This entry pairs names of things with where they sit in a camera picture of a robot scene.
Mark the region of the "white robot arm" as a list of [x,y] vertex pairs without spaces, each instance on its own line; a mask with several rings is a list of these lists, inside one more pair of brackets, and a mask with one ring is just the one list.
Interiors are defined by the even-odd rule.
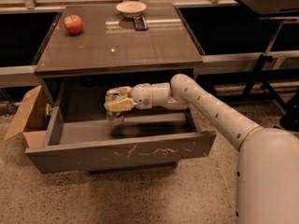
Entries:
[[183,74],[168,83],[118,87],[106,93],[111,123],[123,121],[125,111],[155,106],[169,110],[195,106],[239,151],[237,224],[299,224],[299,139],[295,135],[260,126]]

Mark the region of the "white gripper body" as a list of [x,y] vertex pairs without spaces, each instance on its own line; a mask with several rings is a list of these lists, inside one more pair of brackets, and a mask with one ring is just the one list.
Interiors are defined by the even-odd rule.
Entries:
[[152,90],[149,83],[138,84],[132,89],[132,98],[135,101],[135,107],[138,109],[152,108]]

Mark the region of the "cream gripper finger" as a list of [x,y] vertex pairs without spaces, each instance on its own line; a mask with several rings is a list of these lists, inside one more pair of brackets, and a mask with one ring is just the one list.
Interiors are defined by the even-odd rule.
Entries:
[[131,95],[132,88],[129,86],[113,88],[107,91],[107,96],[112,97],[129,97]]
[[109,112],[130,111],[136,106],[136,102],[132,98],[124,98],[105,102],[104,107]]

